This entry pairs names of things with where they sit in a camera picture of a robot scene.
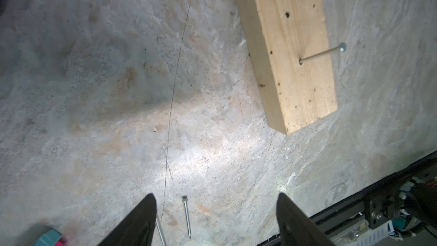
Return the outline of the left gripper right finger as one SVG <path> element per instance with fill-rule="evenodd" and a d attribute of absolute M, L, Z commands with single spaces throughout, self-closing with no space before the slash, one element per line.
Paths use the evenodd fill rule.
<path fill-rule="evenodd" d="M 276 216 L 282 246 L 334 246 L 333 242 L 283 192 L 278 196 Z"/>

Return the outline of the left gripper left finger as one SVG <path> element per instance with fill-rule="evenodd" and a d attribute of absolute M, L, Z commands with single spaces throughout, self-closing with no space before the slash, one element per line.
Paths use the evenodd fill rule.
<path fill-rule="evenodd" d="M 151 246 L 157 218 L 157 202 L 150 193 L 98 246 Z"/>

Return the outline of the nail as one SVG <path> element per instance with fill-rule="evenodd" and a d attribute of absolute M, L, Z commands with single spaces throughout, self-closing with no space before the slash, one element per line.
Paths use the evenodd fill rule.
<path fill-rule="evenodd" d="M 305 62 L 308 62 L 308 61 L 311 61 L 311 60 L 323 57 L 325 55 L 332 54 L 334 52 L 345 52 L 346 50 L 347 50 L 347 45 L 342 42 L 339 45 L 337 45 L 336 47 L 333 47 L 333 48 L 331 48 L 329 50 L 325 50 L 325 51 L 319 52 L 317 54 L 314 54 L 314 55 L 311 55 L 311 56 L 299 59 L 299 65 L 303 65 Z"/>
<path fill-rule="evenodd" d="M 167 246 L 165 235 L 163 233 L 163 229 L 162 229 L 162 226 L 161 226 L 161 223 L 160 223 L 159 216 L 156 217 L 156 227 L 157 227 L 157 230 L 158 230 L 158 234 L 159 234 L 159 238 L 160 238 L 160 241 L 162 243 L 162 246 Z"/>
<path fill-rule="evenodd" d="M 185 214 L 185 220 L 187 224 L 187 233 L 189 238 L 192 238 L 192 231 L 191 231 L 191 222 L 190 222 L 190 213 L 188 210 L 188 196 L 184 195 L 182 196 L 182 202 L 184 204 L 184 214 Z"/>

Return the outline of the wooden block with nails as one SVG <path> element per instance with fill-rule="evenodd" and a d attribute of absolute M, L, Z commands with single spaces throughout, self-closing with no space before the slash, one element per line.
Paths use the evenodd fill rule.
<path fill-rule="evenodd" d="M 289 135 L 337 110 L 323 0 L 236 0 L 268 124 Z"/>

